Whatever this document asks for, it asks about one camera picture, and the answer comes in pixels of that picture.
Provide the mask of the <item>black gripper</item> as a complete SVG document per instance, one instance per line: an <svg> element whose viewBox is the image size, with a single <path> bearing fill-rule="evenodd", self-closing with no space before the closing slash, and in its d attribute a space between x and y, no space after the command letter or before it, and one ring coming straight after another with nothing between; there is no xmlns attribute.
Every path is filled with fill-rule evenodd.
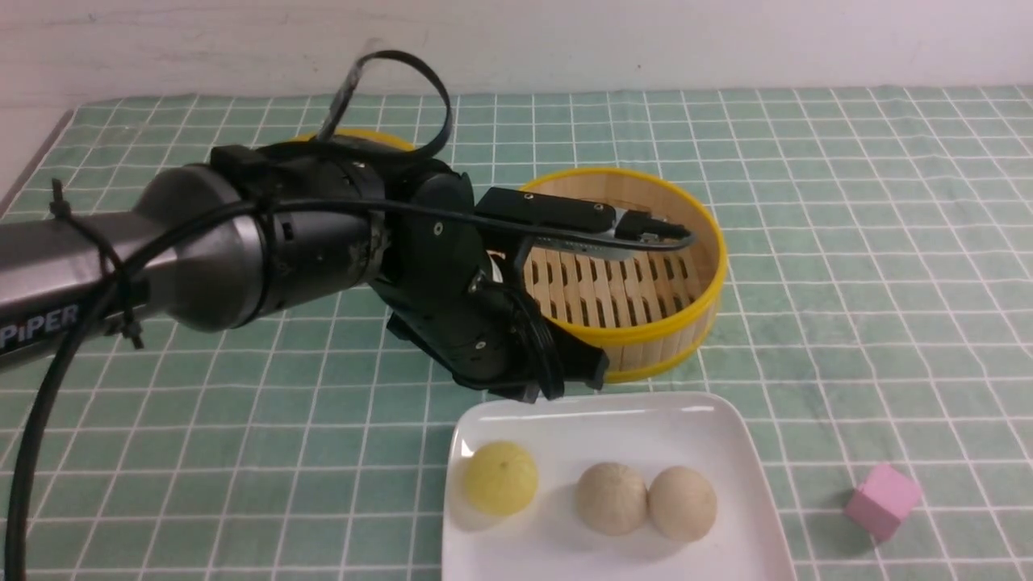
<svg viewBox="0 0 1033 581"><path fill-rule="evenodd" d="M392 247L373 290L392 309L392 333L453 383L523 402L558 399L568 383L604 389L608 354L545 319L496 269L479 230L416 214L388 221Z"/></svg>

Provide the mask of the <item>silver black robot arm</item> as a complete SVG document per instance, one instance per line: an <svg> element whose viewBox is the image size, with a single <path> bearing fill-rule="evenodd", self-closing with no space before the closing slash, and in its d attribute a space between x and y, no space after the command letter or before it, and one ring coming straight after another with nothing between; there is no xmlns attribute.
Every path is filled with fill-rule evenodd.
<svg viewBox="0 0 1033 581"><path fill-rule="evenodd" d="M143 343L156 314L218 333L369 286L387 330L507 399L602 386L609 360L549 322L521 267L545 234L476 212L467 176L362 139L239 144L159 173L125 212L2 226L2 367L66 339Z"/></svg>

